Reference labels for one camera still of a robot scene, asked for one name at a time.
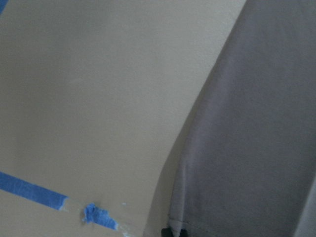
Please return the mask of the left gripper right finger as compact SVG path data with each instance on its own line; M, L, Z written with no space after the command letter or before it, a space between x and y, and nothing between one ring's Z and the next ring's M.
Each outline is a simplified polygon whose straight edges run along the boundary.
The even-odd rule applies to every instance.
M182 229L180 231L179 237L188 237L188 232L185 229Z

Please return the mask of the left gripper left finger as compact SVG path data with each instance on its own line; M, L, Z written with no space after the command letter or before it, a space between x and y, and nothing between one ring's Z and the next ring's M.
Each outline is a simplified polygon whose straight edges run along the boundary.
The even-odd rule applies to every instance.
M173 232L170 228L164 228L161 230L161 237L173 237Z

